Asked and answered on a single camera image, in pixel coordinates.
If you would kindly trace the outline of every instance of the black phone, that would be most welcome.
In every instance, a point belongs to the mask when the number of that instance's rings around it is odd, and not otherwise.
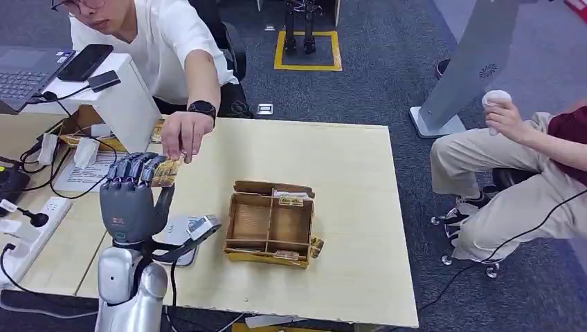
[[[113,50],[112,45],[90,44],[63,68],[57,78],[68,82],[86,81]]]

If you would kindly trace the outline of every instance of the wooden box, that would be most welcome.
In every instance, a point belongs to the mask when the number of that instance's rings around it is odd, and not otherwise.
[[[312,189],[253,181],[238,181],[234,189],[224,243],[228,258],[308,267],[309,258],[317,257],[311,246]]]

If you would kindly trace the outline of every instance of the white shirt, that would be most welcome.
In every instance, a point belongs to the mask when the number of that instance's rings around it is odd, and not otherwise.
[[[239,84],[212,33],[185,0],[134,0],[137,36],[128,44],[103,35],[71,17],[73,49],[88,44],[109,44],[115,53],[128,53],[151,94],[172,104],[186,104],[188,89],[184,64],[188,53],[204,50],[214,59],[218,83]]]

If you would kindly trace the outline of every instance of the laptop keyboard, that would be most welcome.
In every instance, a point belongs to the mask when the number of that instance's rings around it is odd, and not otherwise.
[[[0,71],[0,99],[28,100],[46,76],[34,71]]]

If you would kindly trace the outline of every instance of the laptop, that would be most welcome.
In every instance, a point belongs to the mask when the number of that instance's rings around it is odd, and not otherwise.
[[[72,58],[74,50],[0,45],[0,113],[18,114]]]

